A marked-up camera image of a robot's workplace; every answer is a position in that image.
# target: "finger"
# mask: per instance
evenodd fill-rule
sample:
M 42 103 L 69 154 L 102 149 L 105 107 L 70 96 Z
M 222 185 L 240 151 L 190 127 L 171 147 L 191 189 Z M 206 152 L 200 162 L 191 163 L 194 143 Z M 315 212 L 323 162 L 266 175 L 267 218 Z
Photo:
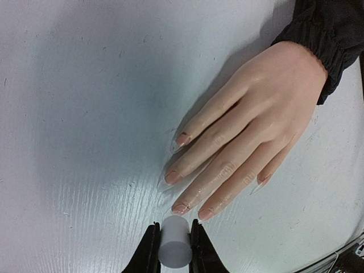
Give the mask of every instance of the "finger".
M 173 208 L 184 204 L 192 209 L 207 198 L 216 188 L 249 158 L 257 147 L 266 141 L 264 122 L 256 120 L 249 124 L 220 154 L 201 172 L 194 182 L 176 200 Z
M 257 176 L 258 185 L 266 185 L 272 175 L 281 166 L 288 153 L 292 150 L 293 146 L 296 144 L 299 138 L 292 138 L 292 140 L 279 152 Z
M 244 98 L 235 108 L 219 119 L 166 172 L 166 183 L 174 185 L 198 168 L 223 145 L 235 138 L 261 111 L 251 98 Z
M 248 85 L 241 84 L 247 81 L 242 77 L 244 77 L 243 73 L 234 75 L 187 123 L 183 132 L 177 137 L 176 143 L 179 147 L 186 146 L 197 138 L 244 96 Z
M 199 218 L 208 220 L 225 209 L 283 147 L 283 142 L 276 141 L 259 145 L 245 163 L 208 198 L 198 213 Z

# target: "black fabric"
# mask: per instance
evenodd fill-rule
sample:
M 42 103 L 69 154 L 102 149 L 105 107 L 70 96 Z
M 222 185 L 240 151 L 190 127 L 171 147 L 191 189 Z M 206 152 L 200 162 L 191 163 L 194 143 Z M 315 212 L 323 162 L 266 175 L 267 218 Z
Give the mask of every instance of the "black fabric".
M 281 41 L 299 43 L 321 60 L 329 73 L 317 102 L 323 104 L 364 52 L 364 0 L 297 0 L 293 21 L 272 44 Z

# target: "black sleeve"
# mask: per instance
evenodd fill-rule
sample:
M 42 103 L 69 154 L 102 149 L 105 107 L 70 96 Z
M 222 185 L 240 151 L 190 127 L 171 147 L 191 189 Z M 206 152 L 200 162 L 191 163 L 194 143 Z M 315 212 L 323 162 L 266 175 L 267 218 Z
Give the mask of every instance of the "black sleeve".
M 344 69 L 364 52 L 364 0 L 297 0 L 293 21 L 274 40 L 299 43 L 329 73 L 317 104 L 340 82 Z

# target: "wrinkled fabric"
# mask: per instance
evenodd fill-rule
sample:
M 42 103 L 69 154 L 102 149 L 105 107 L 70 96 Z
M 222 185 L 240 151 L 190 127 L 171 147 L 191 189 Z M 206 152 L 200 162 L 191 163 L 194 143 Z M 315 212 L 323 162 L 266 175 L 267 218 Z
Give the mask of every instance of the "wrinkled fabric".
M 323 104 L 364 52 L 364 0 L 297 0 L 292 22 L 272 44 L 281 41 L 301 44 L 321 60 L 328 71 L 317 102 Z

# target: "white cylinder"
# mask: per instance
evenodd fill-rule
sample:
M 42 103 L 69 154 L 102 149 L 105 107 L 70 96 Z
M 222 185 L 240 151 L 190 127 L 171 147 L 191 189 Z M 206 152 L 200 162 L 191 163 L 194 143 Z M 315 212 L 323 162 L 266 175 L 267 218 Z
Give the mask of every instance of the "white cylinder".
M 185 218 L 173 215 L 162 222 L 159 261 L 169 268 L 182 268 L 192 260 L 189 225 Z

